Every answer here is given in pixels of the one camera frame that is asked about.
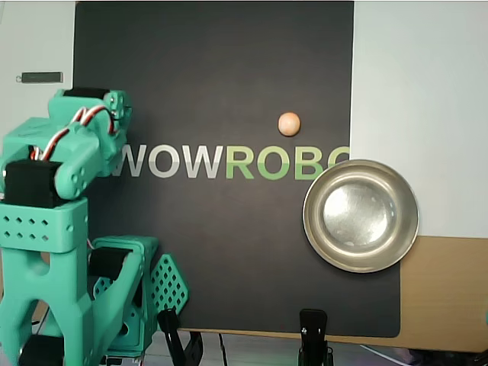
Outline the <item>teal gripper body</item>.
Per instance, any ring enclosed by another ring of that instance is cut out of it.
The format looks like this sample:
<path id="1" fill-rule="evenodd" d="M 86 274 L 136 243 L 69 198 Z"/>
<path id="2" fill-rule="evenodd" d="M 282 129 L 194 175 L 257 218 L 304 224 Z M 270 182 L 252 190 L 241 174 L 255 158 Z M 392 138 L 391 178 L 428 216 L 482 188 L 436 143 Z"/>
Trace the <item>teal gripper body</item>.
<path id="1" fill-rule="evenodd" d="M 48 112 L 63 125 L 47 143 L 49 155 L 62 140 L 79 132 L 96 135 L 103 153 L 113 155 L 116 145 L 127 140 L 132 106 L 125 91 L 74 87 L 58 91 L 48 103 Z"/>

